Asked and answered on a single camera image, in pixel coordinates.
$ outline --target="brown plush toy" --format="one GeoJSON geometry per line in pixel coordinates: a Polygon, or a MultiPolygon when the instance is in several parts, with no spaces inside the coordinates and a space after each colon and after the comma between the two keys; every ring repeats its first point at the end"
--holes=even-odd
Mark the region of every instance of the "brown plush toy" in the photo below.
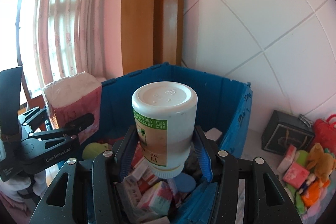
{"type": "Polygon", "coordinates": [[[325,153],[322,146],[316,143],[310,150],[307,157],[307,169],[313,167],[314,173],[320,179],[320,187],[323,186],[328,180],[329,175],[336,168],[336,161],[331,154],[325,153]]]}

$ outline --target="green label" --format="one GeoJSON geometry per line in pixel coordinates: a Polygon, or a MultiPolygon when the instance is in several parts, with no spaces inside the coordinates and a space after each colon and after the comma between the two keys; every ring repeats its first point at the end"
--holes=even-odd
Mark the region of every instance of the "green label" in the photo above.
{"type": "Polygon", "coordinates": [[[142,116],[138,112],[133,109],[134,117],[144,126],[154,128],[154,129],[162,129],[167,130],[167,120],[155,120],[151,118],[147,118],[142,116]]]}

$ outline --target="bottle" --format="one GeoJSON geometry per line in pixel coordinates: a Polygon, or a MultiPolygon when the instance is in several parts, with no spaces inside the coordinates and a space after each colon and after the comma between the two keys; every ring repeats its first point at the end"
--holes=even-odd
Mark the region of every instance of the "bottle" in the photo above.
{"type": "Polygon", "coordinates": [[[132,106],[142,153],[154,175],[181,173],[194,131],[197,94],[176,82],[155,82],[137,89],[132,106]]]}

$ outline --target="sheer pink curtain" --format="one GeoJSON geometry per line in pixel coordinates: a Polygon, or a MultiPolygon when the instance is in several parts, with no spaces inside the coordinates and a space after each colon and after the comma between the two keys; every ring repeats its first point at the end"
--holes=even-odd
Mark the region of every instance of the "sheer pink curtain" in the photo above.
{"type": "Polygon", "coordinates": [[[104,77],[104,0],[35,0],[34,51],[40,85],[86,71],[104,77]]]}

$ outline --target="blue storage crate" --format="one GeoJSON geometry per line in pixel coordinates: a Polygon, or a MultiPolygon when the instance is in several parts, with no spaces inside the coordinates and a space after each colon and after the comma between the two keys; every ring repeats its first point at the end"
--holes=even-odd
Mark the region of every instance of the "blue storage crate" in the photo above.
{"type": "MultiPolygon", "coordinates": [[[[250,84],[218,75],[169,65],[155,65],[102,83],[100,128],[83,148],[102,138],[119,138],[134,124],[131,98],[139,87],[158,81],[179,82],[193,88],[198,96],[195,125],[204,131],[216,127],[223,135],[220,148],[240,157],[244,148],[252,104],[250,84]]],[[[178,209],[172,223],[207,223],[215,196],[216,183],[205,180],[178,209]]]]}

